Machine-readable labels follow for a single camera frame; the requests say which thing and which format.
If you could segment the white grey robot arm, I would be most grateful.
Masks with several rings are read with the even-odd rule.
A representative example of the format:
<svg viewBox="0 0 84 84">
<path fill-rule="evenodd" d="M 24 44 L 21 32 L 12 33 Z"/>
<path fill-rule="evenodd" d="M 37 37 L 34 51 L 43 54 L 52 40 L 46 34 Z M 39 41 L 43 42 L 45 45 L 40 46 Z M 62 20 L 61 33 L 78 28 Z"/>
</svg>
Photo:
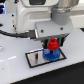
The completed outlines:
<svg viewBox="0 0 84 84">
<path fill-rule="evenodd" d="M 16 32 L 21 38 L 46 41 L 62 38 L 73 30 L 70 12 L 79 0 L 20 0 Z"/>
</svg>

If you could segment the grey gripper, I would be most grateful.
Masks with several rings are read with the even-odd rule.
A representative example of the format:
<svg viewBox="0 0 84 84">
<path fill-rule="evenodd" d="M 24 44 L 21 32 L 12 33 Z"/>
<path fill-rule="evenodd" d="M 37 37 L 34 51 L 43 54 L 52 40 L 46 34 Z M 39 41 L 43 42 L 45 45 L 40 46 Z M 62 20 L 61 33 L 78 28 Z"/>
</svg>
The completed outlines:
<svg viewBox="0 0 84 84">
<path fill-rule="evenodd" d="M 58 25 L 53 20 L 35 23 L 35 33 L 37 40 L 47 40 L 51 38 L 65 37 L 72 31 L 72 21 L 65 25 Z"/>
</svg>

